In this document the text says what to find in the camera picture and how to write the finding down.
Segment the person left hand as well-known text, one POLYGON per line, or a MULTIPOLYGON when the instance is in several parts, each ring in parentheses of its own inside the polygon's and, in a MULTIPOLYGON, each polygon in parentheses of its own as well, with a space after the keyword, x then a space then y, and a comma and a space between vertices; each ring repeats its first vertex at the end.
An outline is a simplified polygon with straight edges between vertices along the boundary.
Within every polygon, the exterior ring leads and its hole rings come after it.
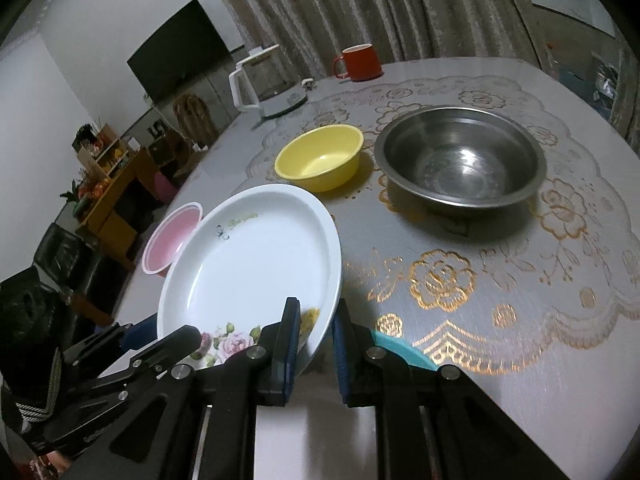
POLYGON ((73 462, 58 451, 37 456, 29 462, 32 476, 38 480, 58 480, 70 469, 73 462))

